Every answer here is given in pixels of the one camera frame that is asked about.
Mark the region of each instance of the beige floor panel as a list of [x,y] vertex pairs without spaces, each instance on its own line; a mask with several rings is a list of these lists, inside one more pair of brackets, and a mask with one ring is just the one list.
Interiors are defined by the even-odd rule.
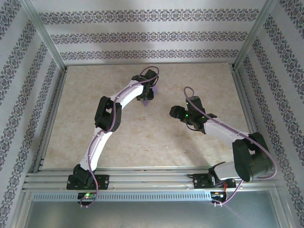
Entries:
[[[146,66],[69,67],[43,168],[78,164],[93,136],[99,99],[120,91]],[[186,106],[183,88],[191,86],[207,113],[248,131],[228,64],[156,66],[160,78],[154,100],[144,107],[134,99],[123,109],[121,125],[106,143],[98,166],[202,166],[233,160],[232,150],[221,141],[190,131],[169,116],[172,106]]]

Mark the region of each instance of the patterned wall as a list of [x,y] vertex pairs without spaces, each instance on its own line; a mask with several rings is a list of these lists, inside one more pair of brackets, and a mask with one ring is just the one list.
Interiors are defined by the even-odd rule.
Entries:
[[0,0],[0,228],[37,153],[59,69],[18,0]]
[[279,0],[239,69],[297,222],[304,227],[304,2]]
[[67,65],[233,63],[265,0],[33,0]]

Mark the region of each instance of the marble-patterned surface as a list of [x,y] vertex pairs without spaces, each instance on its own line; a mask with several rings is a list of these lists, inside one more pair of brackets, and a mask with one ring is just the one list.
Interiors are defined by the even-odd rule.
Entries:
[[[70,66],[43,168],[78,164],[93,135],[99,99],[121,90],[146,66]],[[172,106],[186,106],[183,88],[191,86],[207,113],[248,131],[228,64],[156,66],[160,78],[155,99],[147,107],[132,100],[123,109],[121,125],[106,143],[98,166],[202,166],[233,160],[225,144],[169,116]]]

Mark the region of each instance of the damask wallpaper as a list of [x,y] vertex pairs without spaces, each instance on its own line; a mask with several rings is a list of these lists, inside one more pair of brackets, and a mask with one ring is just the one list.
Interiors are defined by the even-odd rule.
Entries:
[[264,3],[33,1],[67,65],[233,63]]
[[59,69],[18,0],[0,0],[0,228],[9,227]]
[[257,128],[277,156],[296,227],[304,227],[303,18],[303,1],[278,1],[239,68]]

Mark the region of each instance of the purple cable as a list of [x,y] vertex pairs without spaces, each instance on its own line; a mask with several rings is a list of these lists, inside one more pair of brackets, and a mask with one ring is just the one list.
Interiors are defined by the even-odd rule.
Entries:
[[[117,95],[117,97],[116,97],[116,98],[114,99],[114,101],[113,101],[113,121],[112,121],[111,127],[110,127],[109,130],[107,130],[107,131],[100,130],[100,131],[97,133],[97,135],[94,137],[94,139],[92,140],[92,142],[90,143],[89,152],[87,153],[87,158],[88,158],[89,170],[90,170],[90,173],[91,173],[91,175],[92,175],[92,177],[93,177],[93,180],[94,180],[94,182],[95,182],[95,185],[96,185],[96,195],[95,195],[94,200],[93,200],[90,204],[88,204],[88,205],[85,206],[86,208],[90,207],[93,203],[95,203],[95,201],[97,200],[97,197],[98,197],[98,182],[97,182],[96,177],[95,177],[95,175],[94,175],[94,173],[93,173],[93,171],[92,171],[91,162],[90,162],[90,161],[91,161],[91,159],[90,159],[91,147],[92,147],[92,145],[94,144],[95,140],[98,138],[98,136],[100,135],[101,132],[109,133],[109,132],[111,132],[111,130],[113,129],[114,124],[115,124],[115,120],[116,120],[116,105],[115,105],[115,103],[116,103],[116,101],[119,99],[119,97],[120,97],[124,92],[130,90],[133,86],[141,85],[142,83],[146,83],[146,82],[153,81],[154,79],[156,79],[156,78],[158,77],[158,75],[159,75],[159,73],[160,73],[160,70],[159,70],[158,67],[155,67],[155,66],[148,66],[148,67],[146,67],[139,75],[142,75],[142,73],[143,73],[145,70],[149,69],[149,68],[156,68],[156,69],[157,69],[157,74],[156,74],[156,76],[154,76],[153,78],[148,79],[148,80],[144,80],[144,81],[141,81],[141,82],[137,82],[137,83],[131,85],[130,87],[125,88],[123,91],[121,91],[121,92]],[[85,198],[85,197],[83,197],[83,198],[80,200],[80,202],[79,202],[80,207],[83,207],[83,205],[82,205],[82,200],[83,200],[84,198]]]
[[[189,102],[197,111],[199,111],[201,114],[203,114],[205,117],[207,117],[208,119],[212,120],[212,121],[215,122],[216,124],[221,125],[221,126],[225,127],[226,129],[230,130],[231,132],[233,132],[233,133],[235,133],[235,134],[238,134],[238,135],[240,135],[240,136],[242,136],[242,137],[248,139],[250,142],[252,142],[252,143],[255,144],[257,147],[259,147],[263,152],[265,152],[265,154],[267,154],[267,156],[270,158],[271,162],[273,163],[275,170],[274,170],[274,172],[273,172],[271,175],[269,175],[269,176],[267,176],[267,177],[259,177],[259,178],[257,178],[257,179],[268,180],[268,179],[270,179],[270,178],[273,178],[273,177],[276,175],[276,173],[277,173],[277,164],[276,164],[276,162],[275,162],[275,159],[273,158],[273,156],[272,156],[272,155],[271,155],[263,146],[261,146],[259,143],[257,143],[257,142],[254,141],[253,139],[249,138],[248,136],[246,136],[246,135],[244,135],[244,134],[242,134],[242,133],[240,133],[240,132],[234,130],[233,128],[227,126],[226,124],[224,124],[224,123],[222,123],[222,122],[220,122],[220,121],[217,121],[217,120],[211,118],[210,116],[208,116],[206,113],[204,113],[202,110],[200,110],[197,106],[195,106],[194,103],[192,103],[192,101],[189,99],[189,97],[188,97],[188,95],[187,95],[187,93],[186,93],[186,89],[190,89],[190,90],[193,92],[192,96],[194,96],[194,90],[193,90],[191,87],[186,86],[186,87],[184,87],[184,94],[185,94],[186,100],[187,100],[187,101],[188,101],[188,102]],[[233,192],[233,194],[232,194],[225,202],[221,203],[222,205],[225,204],[225,203],[227,203],[229,200],[231,200],[231,198],[236,194],[237,190],[239,189],[239,187],[241,186],[242,183],[243,183],[243,180],[239,183],[238,187],[235,189],[235,191]]]

